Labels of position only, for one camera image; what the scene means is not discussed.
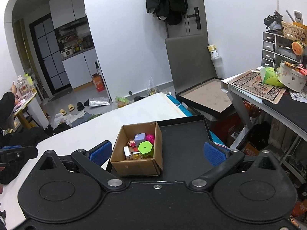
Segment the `black framed board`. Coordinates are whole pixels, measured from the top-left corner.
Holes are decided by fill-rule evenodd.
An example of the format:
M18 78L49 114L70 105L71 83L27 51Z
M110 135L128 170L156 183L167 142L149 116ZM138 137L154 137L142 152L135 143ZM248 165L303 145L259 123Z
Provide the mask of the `black framed board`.
M235 113L235 108L221 85L222 80L214 77L177 93L176 99L215 118L226 117Z

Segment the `green paper bag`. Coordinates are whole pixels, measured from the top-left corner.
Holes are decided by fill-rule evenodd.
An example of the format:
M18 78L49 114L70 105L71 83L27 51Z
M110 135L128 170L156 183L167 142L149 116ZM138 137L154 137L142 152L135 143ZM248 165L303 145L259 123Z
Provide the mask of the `green paper bag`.
M273 67L263 67L260 70L261 81L265 85L285 87L277 78Z

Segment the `black shallow tray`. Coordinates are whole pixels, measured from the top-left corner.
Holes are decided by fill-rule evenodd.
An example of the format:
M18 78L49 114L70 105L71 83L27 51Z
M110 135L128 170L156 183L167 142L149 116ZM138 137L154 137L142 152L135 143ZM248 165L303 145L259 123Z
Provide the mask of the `black shallow tray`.
M123 148L139 133L156 137L153 158L127 160ZM124 125L107 171L130 181L190 182L213 167L204 154L204 145L210 140L207 122L200 115Z

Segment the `white charger plug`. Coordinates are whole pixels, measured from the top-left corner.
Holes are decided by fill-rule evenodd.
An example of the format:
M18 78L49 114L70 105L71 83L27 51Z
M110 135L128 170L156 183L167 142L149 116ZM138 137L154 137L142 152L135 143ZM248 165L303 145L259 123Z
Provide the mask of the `white charger plug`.
M125 146L125 147L123 148L123 151L124 151L124 154L125 154L125 158L126 158L127 160L133 159L132 154L131 154L130 149L129 149L128 146Z

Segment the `pink hooded figurine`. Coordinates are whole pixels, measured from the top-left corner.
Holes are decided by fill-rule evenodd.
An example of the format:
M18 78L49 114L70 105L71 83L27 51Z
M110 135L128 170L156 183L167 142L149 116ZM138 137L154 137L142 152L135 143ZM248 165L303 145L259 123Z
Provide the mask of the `pink hooded figurine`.
M151 144L154 143L154 135L147 134L146 135L146 141L150 142Z

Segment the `brown cardboard box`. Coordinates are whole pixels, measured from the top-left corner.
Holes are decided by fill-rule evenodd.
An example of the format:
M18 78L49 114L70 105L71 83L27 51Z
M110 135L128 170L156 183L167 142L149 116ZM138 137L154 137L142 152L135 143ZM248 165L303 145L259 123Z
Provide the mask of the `brown cardboard box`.
M122 126L110 162L122 177L160 175L163 158L162 132L158 123Z

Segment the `yellow-capped white bottle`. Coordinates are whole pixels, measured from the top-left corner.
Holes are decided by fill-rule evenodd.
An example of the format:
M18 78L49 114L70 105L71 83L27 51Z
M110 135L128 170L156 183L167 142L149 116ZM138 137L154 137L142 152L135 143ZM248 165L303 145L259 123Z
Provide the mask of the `yellow-capped white bottle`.
M211 59L217 59L220 57L215 45L209 45L208 51L210 53Z

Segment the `green toy tin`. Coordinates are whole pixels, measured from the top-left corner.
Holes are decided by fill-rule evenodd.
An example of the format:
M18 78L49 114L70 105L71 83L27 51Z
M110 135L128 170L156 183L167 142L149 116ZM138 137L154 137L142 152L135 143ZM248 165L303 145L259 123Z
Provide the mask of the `green toy tin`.
M138 151L141 153L142 158L153 158L154 146L149 141L144 141L139 144Z

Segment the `grey metal desk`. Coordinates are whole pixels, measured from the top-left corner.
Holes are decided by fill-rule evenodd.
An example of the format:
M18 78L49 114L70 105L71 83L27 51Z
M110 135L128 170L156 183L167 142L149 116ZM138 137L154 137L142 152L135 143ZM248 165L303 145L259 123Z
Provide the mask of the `grey metal desk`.
M233 78L237 78L239 75L235 75L229 78L226 78L222 80L221 84L221 90L223 92L226 92L229 99L233 103L234 108L237 110L241 120L243 121L245 127L244 129L239 133L239 138L242 140L243 137L247 135L247 130L251 129L253 124L255 122L252 122L250 117L248 116L248 112L243 104L243 100L247 100L248 102L256 105L258 108L263 110L264 112L268 113L268 115L271 115L276 120L280 121L282 124L284 124L287 128L291 129L297 137L295 138L293 144L288 148L288 150L284 153L283 156L280 157L279 161L281 164L283 164L301 183L305 183L306 179L294 168L290 163L287 161L287 156L289 156L290 152L294 149L294 147L298 144L300 139L306 140L306 131L298 127L294 122L287 119L284 115L281 115L281 113L277 112L273 108L267 106L262 102L262 99L259 97L256 97L246 91L243 91L240 88L236 88L234 86L231 86L229 84L230 80Z

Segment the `orange carton box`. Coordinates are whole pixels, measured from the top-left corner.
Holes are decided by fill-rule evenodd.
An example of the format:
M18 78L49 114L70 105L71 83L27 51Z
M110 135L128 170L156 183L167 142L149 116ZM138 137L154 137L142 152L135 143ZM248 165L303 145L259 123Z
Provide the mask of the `orange carton box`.
M102 77L99 74L94 74L92 76L92 81L97 89L98 92L101 92L105 89L104 82L102 80Z

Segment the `yellow slipper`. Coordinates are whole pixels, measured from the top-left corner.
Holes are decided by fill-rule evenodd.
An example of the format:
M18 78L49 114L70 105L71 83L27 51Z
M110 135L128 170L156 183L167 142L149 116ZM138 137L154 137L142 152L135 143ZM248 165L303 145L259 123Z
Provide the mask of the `yellow slipper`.
M75 109L74 105L73 104L69 104L68 105L68 110L71 112Z
M60 109L60 111L59 111L62 115L66 115L67 114L67 112L64 110L64 109Z

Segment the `red crab figurine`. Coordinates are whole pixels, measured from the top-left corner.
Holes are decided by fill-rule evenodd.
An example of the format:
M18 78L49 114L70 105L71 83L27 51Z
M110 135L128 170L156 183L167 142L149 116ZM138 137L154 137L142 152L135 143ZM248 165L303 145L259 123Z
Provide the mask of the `red crab figurine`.
M139 160L142 159L142 154L140 152L133 152L133 159L134 160Z

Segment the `grey drawer organizer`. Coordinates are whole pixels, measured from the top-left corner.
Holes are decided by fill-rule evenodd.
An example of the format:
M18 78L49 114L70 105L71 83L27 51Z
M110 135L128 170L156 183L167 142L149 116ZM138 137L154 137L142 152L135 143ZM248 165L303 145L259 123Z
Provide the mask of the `grey drawer organizer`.
M306 55L296 55L292 49L292 40L273 33L262 33L262 67L278 69L282 61L302 64L306 67Z

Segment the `white round tin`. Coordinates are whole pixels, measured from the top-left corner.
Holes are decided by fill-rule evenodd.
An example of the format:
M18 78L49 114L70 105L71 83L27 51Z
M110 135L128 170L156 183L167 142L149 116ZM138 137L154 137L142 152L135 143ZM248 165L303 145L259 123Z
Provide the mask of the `white round tin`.
M289 62L282 61L279 65L277 79L292 91L301 93L306 85L306 74Z

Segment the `black hanging coat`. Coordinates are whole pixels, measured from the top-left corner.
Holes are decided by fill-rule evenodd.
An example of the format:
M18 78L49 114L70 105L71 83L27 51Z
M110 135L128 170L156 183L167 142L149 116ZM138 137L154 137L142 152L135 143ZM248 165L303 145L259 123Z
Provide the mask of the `black hanging coat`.
M146 0L146 12L168 25L178 25L187 13L186 0Z

